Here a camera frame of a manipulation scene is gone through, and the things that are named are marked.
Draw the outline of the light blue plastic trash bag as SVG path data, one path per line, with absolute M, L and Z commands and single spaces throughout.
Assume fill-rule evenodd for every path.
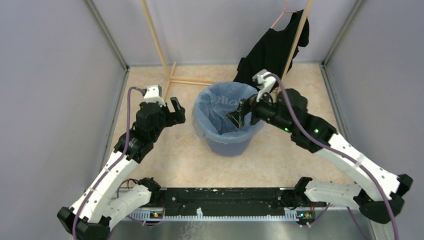
M 240 82 L 218 82 L 201 91 L 192 108 L 192 125 L 199 138 L 206 138 L 221 144 L 239 143 L 251 139 L 265 123 L 251 125 L 251 113 L 245 116 L 245 125 L 238 129 L 226 114 L 235 111 L 242 99 L 258 91 Z

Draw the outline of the blue plastic trash bin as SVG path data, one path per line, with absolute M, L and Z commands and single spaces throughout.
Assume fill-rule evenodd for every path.
M 223 157 L 235 157 L 243 154 L 253 137 L 261 128 L 243 128 L 223 134 L 212 134 L 205 137 L 210 150 Z

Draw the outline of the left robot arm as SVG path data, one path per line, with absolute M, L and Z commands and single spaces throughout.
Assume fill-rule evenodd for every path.
M 165 128 L 183 124 L 186 110 L 177 97 L 170 98 L 174 111 L 158 102 L 144 101 L 136 121 L 115 145 L 106 165 L 84 194 L 70 207 L 62 207 L 57 218 L 75 240 L 106 240 L 113 228 L 137 208 L 160 202 L 160 185 L 143 178 L 120 197 L 117 190 L 129 173 L 154 148 Z

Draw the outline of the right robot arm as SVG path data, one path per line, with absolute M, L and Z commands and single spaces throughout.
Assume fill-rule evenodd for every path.
M 280 92 L 276 100 L 268 94 L 256 94 L 239 101 L 236 110 L 226 117 L 238 128 L 264 121 L 290 134 L 298 147 L 320 156 L 343 173 L 353 183 L 323 182 L 302 177 L 287 197 L 289 207 L 309 206 L 325 202 L 357 209 L 369 220 L 387 224 L 404 206 L 404 195 L 413 179 L 407 174 L 396 175 L 375 164 L 355 149 L 325 119 L 308 113 L 308 101 L 297 90 Z

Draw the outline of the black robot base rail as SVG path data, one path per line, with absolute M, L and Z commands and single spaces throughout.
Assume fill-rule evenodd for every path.
M 169 187 L 162 188 L 139 209 L 150 210 L 153 219 L 197 216 L 252 219 L 283 217 L 291 210 L 309 211 L 325 206 L 325 202 L 312 203 L 295 196 L 292 188 L 285 187 Z

